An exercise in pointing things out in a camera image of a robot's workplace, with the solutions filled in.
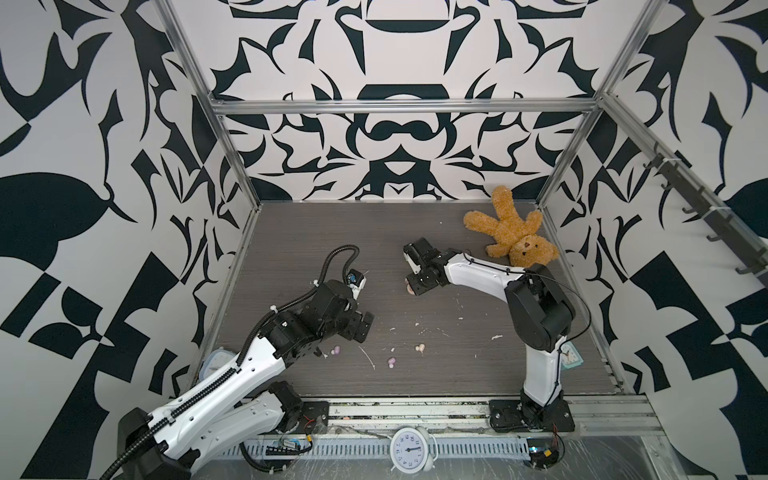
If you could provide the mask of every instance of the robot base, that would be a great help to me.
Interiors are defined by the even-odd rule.
[[[542,407],[520,393],[519,400],[491,400],[491,428],[496,432],[520,432],[524,430],[544,430],[553,432],[573,432],[576,429],[568,402],[563,399],[563,392],[549,405]]]

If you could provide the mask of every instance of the white crumb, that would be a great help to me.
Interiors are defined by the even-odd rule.
[[[368,356],[368,354],[366,353],[366,351],[365,351],[365,350],[363,350],[363,349],[362,349],[362,347],[361,347],[360,345],[358,345],[358,346],[357,346],[357,348],[359,348],[361,352],[365,353],[365,355],[366,355],[366,358],[368,359],[368,361],[369,361],[369,362],[371,362],[371,366],[373,367],[373,369],[374,369],[374,370],[376,370],[376,366],[375,366],[375,365],[373,365],[373,360],[371,360],[371,357],[369,357],[369,356]]]

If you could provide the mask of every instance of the clock face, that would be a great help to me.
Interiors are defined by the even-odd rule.
[[[424,460],[427,445],[414,432],[400,432],[392,443],[392,459],[405,470],[419,468]]]

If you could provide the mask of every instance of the alarm clock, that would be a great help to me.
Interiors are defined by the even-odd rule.
[[[389,444],[392,463],[403,473],[428,472],[437,460],[437,439],[435,457],[429,453],[429,433],[424,427],[405,427],[397,431]]]

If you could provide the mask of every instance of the hook rack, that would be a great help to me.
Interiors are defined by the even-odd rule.
[[[710,242],[723,241],[739,257],[744,267],[736,268],[740,275],[752,273],[768,288],[768,247],[690,168],[675,157],[675,153],[630,111],[615,94],[603,94],[598,106],[646,154],[653,158],[644,164],[646,170],[655,168],[664,176],[665,190],[675,189],[688,202],[686,214],[696,214],[714,230],[707,235]]]
[[[690,208],[684,208],[684,213],[696,213],[714,230],[707,240],[722,240],[739,257],[745,267],[736,268],[738,274],[753,273],[768,287],[768,247],[682,160],[657,154],[644,166],[657,168],[667,180],[662,188],[677,190],[688,202]]]

